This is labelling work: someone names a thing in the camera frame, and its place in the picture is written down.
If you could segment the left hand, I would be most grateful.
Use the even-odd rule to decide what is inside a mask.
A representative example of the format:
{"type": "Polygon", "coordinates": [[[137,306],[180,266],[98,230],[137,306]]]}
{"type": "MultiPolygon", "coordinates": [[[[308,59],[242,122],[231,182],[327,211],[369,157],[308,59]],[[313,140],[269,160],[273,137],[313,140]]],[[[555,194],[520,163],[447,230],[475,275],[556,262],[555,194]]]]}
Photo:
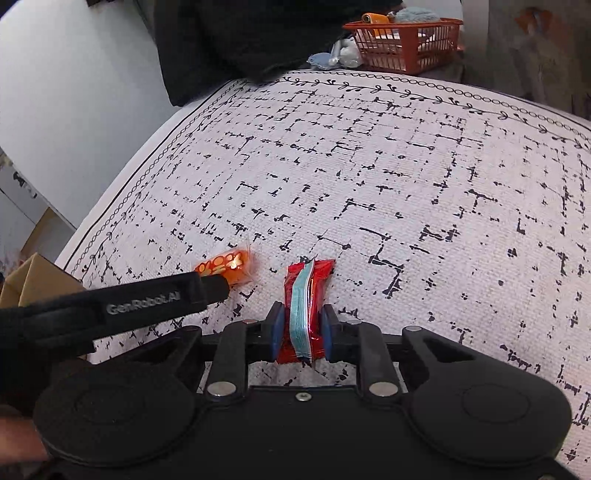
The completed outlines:
{"type": "Polygon", "coordinates": [[[34,424],[12,407],[1,406],[1,464],[46,461],[49,456],[34,424]]]}

